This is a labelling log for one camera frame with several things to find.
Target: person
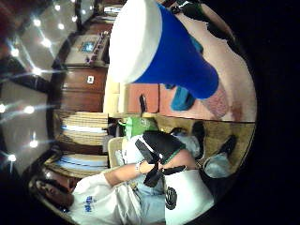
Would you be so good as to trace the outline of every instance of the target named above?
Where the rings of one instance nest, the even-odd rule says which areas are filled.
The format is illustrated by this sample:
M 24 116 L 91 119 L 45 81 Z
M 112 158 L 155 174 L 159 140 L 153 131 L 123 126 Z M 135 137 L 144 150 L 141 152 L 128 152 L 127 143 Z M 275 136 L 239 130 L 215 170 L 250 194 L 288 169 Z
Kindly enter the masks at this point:
M 196 141 L 193 138 L 195 143 L 202 142 L 204 135 L 202 123 L 195 123 L 192 133 L 197 136 Z M 200 208 L 202 213 L 207 211 L 214 204 L 214 197 L 199 176 L 195 154 L 193 156 L 187 146 L 179 141 L 180 137 L 186 140 L 191 138 L 182 132 L 171 135 L 161 131 L 145 131 L 140 139 L 132 139 L 128 143 L 139 146 L 137 141 L 145 141 L 144 143 L 152 148 L 152 152 L 146 153 L 141 147 L 135 148 L 132 151 L 135 152 L 132 154 L 135 158 L 131 159 L 131 163 L 115 170 L 85 177 L 77 183 L 72 192 L 60 188 L 57 182 L 48 182 L 45 179 L 36 179 L 35 188 L 51 203 L 67 208 L 69 216 L 82 225 L 155 224 L 164 221 L 167 224 L 182 224 L 197 217 Z M 230 154 L 234 148 L 233 143 L 225 142 L 223 144 L 225 147 L 222 147 L 217 155 Z M 205 167 L 218 166 L 219 170 L 213 174 L 214 177 L 220 174 L 228 175 L 226 167 L 225 170 L 221 170 L 224 164 L 216 164 L 218 160 L 217 157 L 211 157 L 210 160 L 206 160 Z M 172 181 L 173 179 L 177 179 L 180 183 Z M 130 182 L 135 182 L 136 187 L 132 187 Z M 185 184 L 187 188 L 195 189 L 189 192 L 190 198 L 187 194 L 186 196 L 180 194 L 181 187 Z M 177 201 L 183 201 L 181 198 L 184 196 L 185 202 L 188 203 L 188 199 L 191 199 L 192 203 L 195 202 L 196 210 L 192 212 L 192 207 L 188 209 L 192 212 L 191 215 L 187 214 L 184 203 L 178 202 L 176 205 L 173 200 L 176 193 Z

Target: ceiling light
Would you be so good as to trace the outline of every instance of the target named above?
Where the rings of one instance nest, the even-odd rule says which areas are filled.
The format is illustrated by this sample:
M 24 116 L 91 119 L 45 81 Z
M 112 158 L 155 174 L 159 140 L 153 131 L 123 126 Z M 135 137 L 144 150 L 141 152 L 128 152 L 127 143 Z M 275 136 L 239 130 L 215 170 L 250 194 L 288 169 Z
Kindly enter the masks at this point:
M 4 113 L 6 111 L 6 106 L 4 104 L 0 104 L 0 113 Z
M 35 26 L 40 26 L 40 20 L 34 19 L 34 25 Z
M 50 48 L 51 47 L 51 42 L 44 38 L 41 42 L 40 42 L 43 46 L 45 46 L 46 48 Z
M 59 5 L 55 5 L 55 10 L 59 11 L 60 10 L 60 6 Z
M 35 74 L 35 75 L 40 75 L 41 74 L 41 69 L 39 68 L 39 67 L 34 67 L 33 69 L 32 69 L 32 73 L 33 74 Z
M 76 22 L 76 21 L 77 21 L 77 16 L 73 16 L 73 17 L 72 17 L 72 21 L 73 21 L 73 22 Z
M 36 148 L 38 147 L 38 141 L 37 140 L 33 140 L 29 143 L 29 146 L 32 148 Z
M 17 160 L 16 156 L 15 155 L 9 155 L 8 156 L 8 160 L 11 161 L 11 162 L 14 162 Z
M 59 24 L 58 24 L 58 29 L 64 30 L 64 29 L 65 29 L 65 26 L 64 26 L 62 23 L 59 23 Z
M 32 114 L 35 111 L 35 108 L 33 106 L 26 106 L 24 108 L 24 112 L 27 114 Z

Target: black object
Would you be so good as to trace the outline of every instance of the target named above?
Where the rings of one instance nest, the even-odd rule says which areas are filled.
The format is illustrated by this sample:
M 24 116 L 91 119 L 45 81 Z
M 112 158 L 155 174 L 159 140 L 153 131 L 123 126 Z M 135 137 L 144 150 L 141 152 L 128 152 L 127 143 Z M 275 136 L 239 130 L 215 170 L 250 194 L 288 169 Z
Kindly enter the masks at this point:
M 200 146 L 200 154 L 198 157 L 196 157 L 196 159 L 201 159 L 204 154 L 204 137 L 205 137 L 205 129 L 203 126 L 203 122 L 197 121 L 196 123 L 194 123 L 191 133 L 197 138 Z
M 155 163 L 154 168 L 146 175 L 143 183 L 150 188 L 155 187 L 158 184 L 159 179 L 162 176 L 162 169 L 158 169 L 158 163 Z
M 222 144 L 222 146 L 220 147 L 220 149 L 217 151 L 218 154 L 220 153 L 227 153 L 227 156 L 229 156 L 235 145 L 236 145 L 236 136 L 235 135 L 231 135 L 229 136 L 229 138 L 227 139 L 227 141 Z
M 186 145 L 174 136 L 159 130 L 146 130 L 142 137 L 160 158 L 162 165 L 167 164 L 179 150 L 186 148 Z
M 154 164 L 159 161 L 159 157 L 150 151 L 150 149 L 147 148 L 147 146 L 141 142 L 140 140 L 137 140 L 135 142 L 135 145 L 140 150 L 143 158 L 149 163 Z
M 144 112 L 147 112 L 147 103 L 146 103 L 145 95 L 141 94 L 139 100 L 140 100 L 141 114 L 143 114 Z
M 177 14 L 177 13 L 181 12 L 180 7 L 178 7 L 178 6 L 171 7 L 170 10 L 171 10 L 172 14 Z
M 173 210 L 176 207 L 176 202 L 177 202 L 176 190 L 172 187 L 168 187 L 166 192 L 166 207 L 169 210 Z

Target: black shoe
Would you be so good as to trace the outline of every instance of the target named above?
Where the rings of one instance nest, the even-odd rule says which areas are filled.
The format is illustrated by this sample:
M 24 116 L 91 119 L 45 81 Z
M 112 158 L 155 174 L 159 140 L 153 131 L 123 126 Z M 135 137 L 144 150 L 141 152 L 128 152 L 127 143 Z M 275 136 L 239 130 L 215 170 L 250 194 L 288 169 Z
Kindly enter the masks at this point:
M 174 127 L 171 131 L 170 134 L 173 136 L 178 136 L 178 135 L 187 135 L 188 132 L 186 129 L 181 128 L 181 127 Z
M 200 154 L 198 157 L 196 157 L 196 159 L 201 159 L 203 158 L 204 155 L 204 137 L 205 137 L 205 129 L 203 126 L 203 122 L 201 121 L 195 122 L 193 124 L 191 134 L 197 138 L 200 146 Z
M 236 145 L 236 136 L 235 135 L 231 135 L 229 136 L 229 138 L 227 139 L 227 141 L 222 144 L 222 146 L 220 147 L 220 149 L 217 151 L 217 154 L 220 153 L 226 153 L 227 157 L 232 153 L 235 145 Z

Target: wooden cabinet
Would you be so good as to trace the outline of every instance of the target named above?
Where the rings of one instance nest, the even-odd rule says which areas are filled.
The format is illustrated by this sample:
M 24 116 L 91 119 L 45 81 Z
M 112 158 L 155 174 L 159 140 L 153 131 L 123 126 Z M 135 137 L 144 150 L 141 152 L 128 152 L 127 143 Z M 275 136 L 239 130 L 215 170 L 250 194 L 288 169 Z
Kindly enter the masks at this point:
M 67 72 L 62 88 L 61 109 L 102 112 L 107 69 L 74 69 Z

